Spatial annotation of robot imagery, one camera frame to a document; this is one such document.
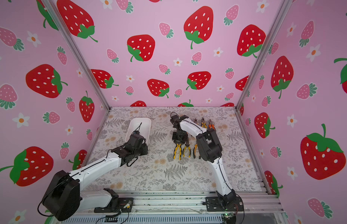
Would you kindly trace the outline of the yellow black combination pliers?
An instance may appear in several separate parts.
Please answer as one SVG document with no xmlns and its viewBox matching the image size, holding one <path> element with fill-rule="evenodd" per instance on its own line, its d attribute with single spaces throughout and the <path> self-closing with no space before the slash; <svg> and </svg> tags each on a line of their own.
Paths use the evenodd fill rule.
<svg viewBox="0 0 347 224">
<path fill-rule="evenodd" d="M 181 148 L 182 144 L 181 143 L 176 143 L 176 147 L 174 149 L 174 153 L 173 153 L 173 159 L 178 158 L 178 160 L 181 160 L 182 157 L 182 148 Z"/>
</svg>

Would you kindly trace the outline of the small yellow diagonal pliers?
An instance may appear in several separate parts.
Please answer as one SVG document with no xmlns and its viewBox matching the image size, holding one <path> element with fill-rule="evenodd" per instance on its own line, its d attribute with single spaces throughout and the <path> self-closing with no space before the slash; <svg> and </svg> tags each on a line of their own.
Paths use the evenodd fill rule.
<svg viewBox="0 0 347 224">
<path fill-rule="evenodd" d="M 188 158 L 191 157 L 191 147 L 189 143 L 186 143 L 183 150 L 182 150 L 182 156 L 185 157 L 186 156 L 186 151 L 188 151 Z"/>
</svg>

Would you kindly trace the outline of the white plastic storage box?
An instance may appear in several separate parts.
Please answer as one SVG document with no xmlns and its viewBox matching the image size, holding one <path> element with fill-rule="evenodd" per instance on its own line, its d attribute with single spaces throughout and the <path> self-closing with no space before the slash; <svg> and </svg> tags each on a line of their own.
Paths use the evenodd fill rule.
<svg viewBox="0 0 347 224">
<path fill-rule="evenodd" d="M 125 142 L 129 140 L 129 137 L 134 131 L 139 131 L 139 134 L 143 136 L 146 139 L 146 143 L 149 144 L 151 126 L 152 121 L 150 118 L 140 117 L 132 119 L 129 123 Z"/>
</svg>

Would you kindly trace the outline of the yellow black handled pliers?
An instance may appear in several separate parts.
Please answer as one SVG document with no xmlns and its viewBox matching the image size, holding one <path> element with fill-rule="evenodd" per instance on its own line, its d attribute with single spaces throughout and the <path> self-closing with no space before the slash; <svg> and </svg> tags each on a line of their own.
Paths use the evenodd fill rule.
<svg viewBox="0 0 347 224">
<path fill-rule="evenodd" d="M 202 128 L 205 128 L 205 129 L 208 128 L 207 122 L 206 122 L 206 120 L 205 120 L 204 118 L 201 119 L 201 127 L 202 127 Z"/>
</svg>

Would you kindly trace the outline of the orange handled pliers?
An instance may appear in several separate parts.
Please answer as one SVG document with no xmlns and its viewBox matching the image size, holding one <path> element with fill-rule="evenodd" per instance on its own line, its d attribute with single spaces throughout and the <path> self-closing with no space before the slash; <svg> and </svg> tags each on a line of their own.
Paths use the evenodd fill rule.
<svg viewBox="0 0 347 224">
<path fill-rule="evenodd" d="M 215 125 L 214 125 L 214 123 L 213 123 L 213 121 L 211 119 L 209 119 L 209 128 L 215 130 Z"/>
</svg>

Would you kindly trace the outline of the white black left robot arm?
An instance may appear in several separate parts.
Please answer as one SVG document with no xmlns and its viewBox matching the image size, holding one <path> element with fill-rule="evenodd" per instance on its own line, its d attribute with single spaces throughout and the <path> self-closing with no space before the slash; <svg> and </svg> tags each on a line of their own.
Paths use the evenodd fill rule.
<svg viewBox="0 0 347 224">
<path fill-rule="evenodd" d="M 50 182 L 40 204 L 58 221 L 65 221 L 76 212 L 95 209 L 98 212 L 116 212 L 119 196 L 110 188 L 95 193 L 82 191 L 102 175 L 124 165 L 130 167 L 138 157 L 148 154 L 145 137 L 135 131 L 128 142 L 110 149 L 106 156 L 80 169 L 57 172 Z"/>
</svg>

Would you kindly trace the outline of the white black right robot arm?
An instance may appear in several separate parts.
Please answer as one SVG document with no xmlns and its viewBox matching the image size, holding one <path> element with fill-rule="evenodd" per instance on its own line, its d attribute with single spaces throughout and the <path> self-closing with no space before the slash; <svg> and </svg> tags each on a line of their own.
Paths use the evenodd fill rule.
<svg viewBox="0 0 347 224">
<path fill-rule="evenodd" d="M 172 140 L 177 143 L 186 143 L 188 134 L 196 138 L 196 144 L 201 159 L 206 161 L 213 171 L 218 196 L 217 205 L 227 211 L 234 204 L 237 195 L 231 186 L 223 167 L 223 148 L 216 134 L 216 130 L 204 128 L 194 123 L 188 116 L 173 115 L 170 119 L 173 128 Z"/>
</svg>

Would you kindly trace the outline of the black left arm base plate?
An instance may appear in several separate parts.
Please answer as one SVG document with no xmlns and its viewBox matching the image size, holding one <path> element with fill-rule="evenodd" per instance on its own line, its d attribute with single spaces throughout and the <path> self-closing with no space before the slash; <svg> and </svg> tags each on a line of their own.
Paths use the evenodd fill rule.
<svg viewBox="0 0 347 224">
<path fill-rule="evenodd" d="M 119 212 L 131 212 L 134 198 L 116 198 L 106 207 L 100 208 L 97 207 L 94 209 L 94 213 L 119 213 Z"/>
</svg>

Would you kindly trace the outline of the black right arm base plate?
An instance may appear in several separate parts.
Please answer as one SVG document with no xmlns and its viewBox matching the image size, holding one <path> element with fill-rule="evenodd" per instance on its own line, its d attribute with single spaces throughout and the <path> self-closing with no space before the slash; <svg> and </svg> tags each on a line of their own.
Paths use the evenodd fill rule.
<svg viewBox="0 0 347 224">
<path fill-rule="evenodd" d="M 241 212 L 244 210 L 243 201 L 236 196 L 234 199 L 225 197 L 206 197 L 202 205 L 208 212 Z"/>
</svg>

